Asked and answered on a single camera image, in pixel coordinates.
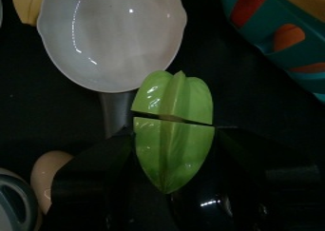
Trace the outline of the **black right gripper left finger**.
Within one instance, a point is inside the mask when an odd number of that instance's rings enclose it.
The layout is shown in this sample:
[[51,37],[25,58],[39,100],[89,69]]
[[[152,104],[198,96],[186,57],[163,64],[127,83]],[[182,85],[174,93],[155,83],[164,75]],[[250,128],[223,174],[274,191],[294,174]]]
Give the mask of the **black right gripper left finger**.
[[60,168],[51,197],[40,231],[178,231],[166,198],[139,170],[128,128]]

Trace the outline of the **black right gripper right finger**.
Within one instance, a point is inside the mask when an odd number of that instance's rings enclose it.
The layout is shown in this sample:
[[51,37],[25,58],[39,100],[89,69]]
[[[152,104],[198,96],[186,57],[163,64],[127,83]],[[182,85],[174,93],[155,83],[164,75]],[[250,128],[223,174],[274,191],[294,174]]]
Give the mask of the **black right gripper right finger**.
[[325,231],[325,179],[306,154],[225,128],[168,206],[180,231]]

